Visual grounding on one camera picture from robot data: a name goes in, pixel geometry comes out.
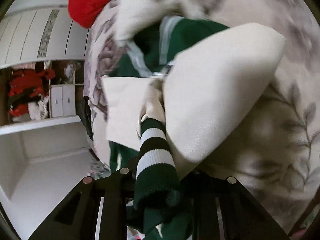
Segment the white grey floral blanket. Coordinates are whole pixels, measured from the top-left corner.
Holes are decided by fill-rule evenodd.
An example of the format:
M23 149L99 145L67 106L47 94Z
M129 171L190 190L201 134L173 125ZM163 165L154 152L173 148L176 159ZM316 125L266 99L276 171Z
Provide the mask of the white grey floral blanket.
M111 0L89 33L96 154L129 167L101 238L289 239L319 192L319 25L304 0Z

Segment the red clothes in wardrobe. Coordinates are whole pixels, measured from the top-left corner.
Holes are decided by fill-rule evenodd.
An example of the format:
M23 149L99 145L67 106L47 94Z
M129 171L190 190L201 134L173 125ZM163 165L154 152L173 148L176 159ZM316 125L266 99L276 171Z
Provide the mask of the red clothes in wardrobe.
M28 104L39 102L49 95L49 80L55 70L44 62L19 64L11 68L7 109L11 117L29 113Z

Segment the white wardrobe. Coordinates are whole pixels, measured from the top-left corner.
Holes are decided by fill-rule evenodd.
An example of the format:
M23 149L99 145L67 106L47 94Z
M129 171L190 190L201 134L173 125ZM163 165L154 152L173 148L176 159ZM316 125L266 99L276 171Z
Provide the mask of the white wardrobe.
M68 0L13 0L1 20L1 205L16 237L28 239L99 162L79 111L89 32L68 13ZM7 109L11 68L44 62L55 70L49 95L13 118ZM75 86L76 115L52 118L50 88Z

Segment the green white varsity jacket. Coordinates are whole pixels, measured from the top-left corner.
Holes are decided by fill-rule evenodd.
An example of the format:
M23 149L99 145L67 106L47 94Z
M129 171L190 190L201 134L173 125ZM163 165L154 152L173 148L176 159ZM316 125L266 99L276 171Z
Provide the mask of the green white varsity jacket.
M146 239L188 239L185 178L240 124L271 80L285 37L257 23L178 53L164 77L106 77L108 135L139 147L133 211Z

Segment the white small drawer unit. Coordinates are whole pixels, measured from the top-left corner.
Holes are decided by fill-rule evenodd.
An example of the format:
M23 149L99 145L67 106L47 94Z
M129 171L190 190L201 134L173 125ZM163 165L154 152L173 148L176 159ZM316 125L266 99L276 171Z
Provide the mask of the white small drawer unit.
M76 115L75 86L54 85L50 88L50 110L52 118Z

